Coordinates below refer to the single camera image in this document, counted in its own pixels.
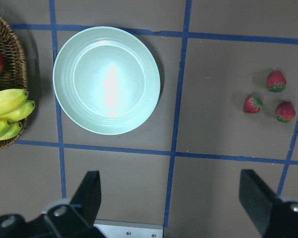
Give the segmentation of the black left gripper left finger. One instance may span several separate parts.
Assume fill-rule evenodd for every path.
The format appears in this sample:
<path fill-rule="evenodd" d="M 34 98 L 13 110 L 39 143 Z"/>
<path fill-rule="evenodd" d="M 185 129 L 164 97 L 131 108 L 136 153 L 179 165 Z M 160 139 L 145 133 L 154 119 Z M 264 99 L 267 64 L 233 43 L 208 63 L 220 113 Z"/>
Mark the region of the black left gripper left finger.
<path fill-rule="evenodd" d="M 0 238 L 100 238 L 94 226 L 100 204 L 100 174 L 89 171 L 69 203 L 54 205 L 29 222 L 19 214 L 1 215 Z"/>

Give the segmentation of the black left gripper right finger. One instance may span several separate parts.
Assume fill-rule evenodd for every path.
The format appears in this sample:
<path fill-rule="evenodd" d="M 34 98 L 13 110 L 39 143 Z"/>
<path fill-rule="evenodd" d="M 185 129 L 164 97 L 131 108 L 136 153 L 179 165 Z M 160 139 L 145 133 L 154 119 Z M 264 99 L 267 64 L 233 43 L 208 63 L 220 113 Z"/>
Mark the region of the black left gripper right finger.
<path fill-rule="evenodd" d="M 263 238 L 298 238 L 298 200 L 278 196 L 254 170 L 243 169 L 239 201 Z"/>

